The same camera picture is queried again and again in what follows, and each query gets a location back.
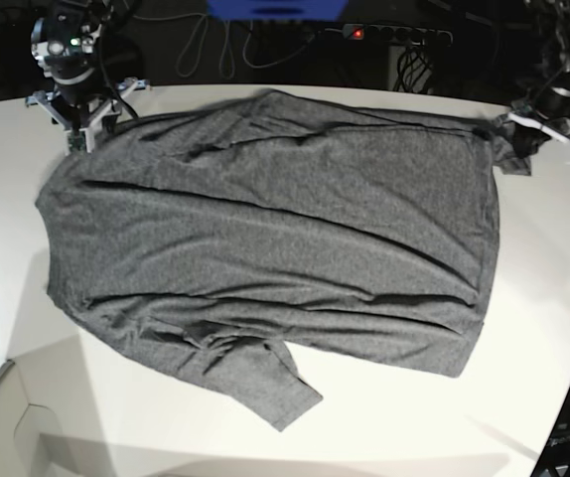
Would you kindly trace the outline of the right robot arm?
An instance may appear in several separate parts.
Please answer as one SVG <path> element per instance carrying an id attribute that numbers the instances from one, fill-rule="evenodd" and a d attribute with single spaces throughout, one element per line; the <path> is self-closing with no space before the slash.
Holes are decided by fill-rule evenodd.
<path id="1" fill-rule="evenodd" d="M 116 38 L 120 21 L 111 1 L 55 1 L 34 24 L 31 54 L 53 88 L 35 91 L 25 104 L 41 107 L 63 128 L 69 151 L 92 151 L 96 136 L 112 130 L 122 113 L 135 118 L 127 98 L 150 86 L 109 74 L 105 43 Z"/>

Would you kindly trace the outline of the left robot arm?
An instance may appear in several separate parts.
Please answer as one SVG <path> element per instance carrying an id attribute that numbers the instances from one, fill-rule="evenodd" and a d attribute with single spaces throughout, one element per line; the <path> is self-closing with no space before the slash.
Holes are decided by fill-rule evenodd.
<path id="1" fill-rule="evenodd" d="M 570 1 L 526 1 L 537 48 L 517 79 L 523 95 L 499 122 L 508 132 L 510 157 L 527 160 L 554 140 L 570 146 Z"/>

